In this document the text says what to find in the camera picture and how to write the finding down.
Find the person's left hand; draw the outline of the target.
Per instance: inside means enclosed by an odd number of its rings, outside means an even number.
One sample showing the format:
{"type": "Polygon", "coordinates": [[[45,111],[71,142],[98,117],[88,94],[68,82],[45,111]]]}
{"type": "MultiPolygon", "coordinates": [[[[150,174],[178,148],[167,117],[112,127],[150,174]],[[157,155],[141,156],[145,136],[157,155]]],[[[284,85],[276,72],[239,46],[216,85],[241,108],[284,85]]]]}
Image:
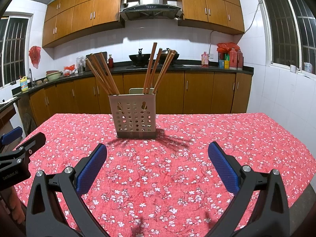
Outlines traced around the person's left hand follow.
{"type": "Polygon", "coordinates": [[[21,207],[20,199],[14,186],[10,187],[10,195],[8,196],[8,206],[12,210],[12,218],[21,224],[25,220],[25,214],[21,207]]]}

